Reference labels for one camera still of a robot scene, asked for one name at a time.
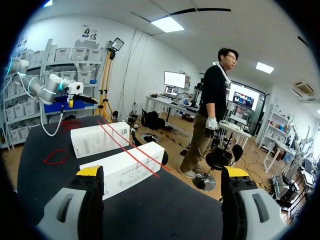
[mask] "black shirt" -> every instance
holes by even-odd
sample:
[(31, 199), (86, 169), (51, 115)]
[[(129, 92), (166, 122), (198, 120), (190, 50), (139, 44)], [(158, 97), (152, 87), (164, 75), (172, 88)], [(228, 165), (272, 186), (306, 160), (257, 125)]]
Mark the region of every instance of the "black shirt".
[(226, 106), (226, 78), (221, 69), (217, 66), (211, 66), (204, 74), (203, 91), (201, 94), (200, 109), (198, 113), (208, 117), (206, 104), (214, 104), (215, 118), (220, 122), (225, 115)]

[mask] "red line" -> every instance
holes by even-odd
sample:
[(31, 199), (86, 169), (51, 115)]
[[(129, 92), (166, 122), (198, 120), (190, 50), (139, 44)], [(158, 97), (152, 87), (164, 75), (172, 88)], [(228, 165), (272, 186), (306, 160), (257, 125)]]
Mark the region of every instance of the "red line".
[[(53, 155), (55, 155), (57, 152), (66, 152), (66, 157), (65, 157), (63, 160), (59, 161), (59, 162), (48, 162), (48, 160), (49, 160)], [(59, 165), (59, 164), (64, 163), (64, 162), (68, 159), (68, 156), (69, 156), (69, 155), (68, 155), (67, 150), (65, 150), (65, 149), (57, 149), (57, 150), (53, 151), (45, 160), (43, 160), (43, 162), (44, 162), (45, 164), (49, 164), (49, 165)]]
[(105, 119), (103, 119), (103, 121), (116, 133), (118, 134), (123, 140), (125, 140), (127, 143), (129, 143), (132, 147), (134, 147), (135, 149), (138, 149), (140, 152), (142, 152), (144, 155), (146, 155), (148, 158), (152, 159), (153, 161), (155, 161), (157, 164), (161, 165), (161, 167), (167, 169), (168, 171), (170, 171), (169, 168), (167, 168), (165, 165), (161, 164), (160, 162), (158, 162), (157, 160), (155, 160), (153, 157), (149, 156), (148, 154), (146, 154), (144, 151), (142, 151), (141, 149), (139, 149), (138, 147), (136, 147), (134, 144), (132, 144), (130, 141), (128, 141), (127, 139), (125, 139), (123, 136), (121, 136)]
[(120, 147), (122, 150), (124, 150), (127, 154), (129, 154), (134, 160), (136, 160), (139, 164), (144, 166), (146, 169), (148, 169), (153, 175), (155, 175), (157, 178), (159, 178), (159, 175), (156, 174), (154, 171), (152, 171), (150, 168), (148, 168), (146, 165), (144, 165), (142, 162), (140, 162), (138, 159), (136, 159), (130, 152), (128, 152), (121, 144), (119, 144), (111, 135), (107, 132), (107, 130), (102, 126), (101, 122), (97, 120), (98, 124), (103, 128), (103, 130), (109, 135), (109, 137)]

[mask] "black tabletop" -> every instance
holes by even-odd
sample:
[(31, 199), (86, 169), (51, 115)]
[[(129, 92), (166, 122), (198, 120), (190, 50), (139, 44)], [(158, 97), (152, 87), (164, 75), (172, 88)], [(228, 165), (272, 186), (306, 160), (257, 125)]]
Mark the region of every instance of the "black tabletop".
[[(97, 125), (101, 116), (78, 118), (81, 127)], [(56, 123), (45, 125), (53, 133)], [(43, 162), (57, 149), (65, 149), (68, 158), (58, 165)], [(44, 207), (75, 177), (79, 166), (122, 152), (116, 149), (76, 158), (70, 130), (62, 126), (49, 137), (41, 126), (30, 131), (24, 144), (18, 170), (17, 193), (33, 224), (44, 215)], [(59, 162), (65, 152), (51, 162)], [(103, 201), (105, 239), (221, 239), (221, 203), (188, 186), (161, 169), (160, 178), (150, 176), (135, 186)]]

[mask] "tripod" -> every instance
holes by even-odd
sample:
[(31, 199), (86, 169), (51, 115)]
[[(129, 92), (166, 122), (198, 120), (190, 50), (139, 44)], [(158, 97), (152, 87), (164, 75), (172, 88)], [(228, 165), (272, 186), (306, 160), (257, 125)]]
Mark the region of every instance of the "tripod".
[(95, 116), (97, 115), (97, 113), (99, 113), (99, 115), (102, 115), (103, 118), (107, 118), (110, 123), (112, 123), (112, 119), (107, 112), (107, 105), (110, 109), (111, 115), (113, 115), (114, 112), (112, 111), (111, 105), (108, 100), (108, 88), (110, 84), (110, 74), (111, 74), (112, 64), (113, 64), (113, 60), (115, 59), (115, 56), (116, 56), (116, 52), (113, 49), (109, 49), (109, 53), (106, 58), (106, 62), (104, 66), (104, 71), (106, 71), (106, 74), (103, 75), (101, 89), (99, 90), (100, 105), (97, 107), (97, 109), (93, 114)]

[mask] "man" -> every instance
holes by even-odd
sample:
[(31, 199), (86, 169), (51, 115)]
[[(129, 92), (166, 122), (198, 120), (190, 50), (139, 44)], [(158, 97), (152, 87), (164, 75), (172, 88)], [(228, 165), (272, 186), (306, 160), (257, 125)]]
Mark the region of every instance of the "man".
[(224, 118), (227, 108), (226, 86), (231, 83), (226, 72), (236, 66), (238, 57), (239, 54), (235, 50), (222, 48), (218, 52), (219, 62), (205, 72), (200, 109), (193, 121), (191, 145), (178, 168), (178, 172), (189, 179), (197, 176), (193, 170), (202, 170), (198, 162), (218, 128), (218, 123)]

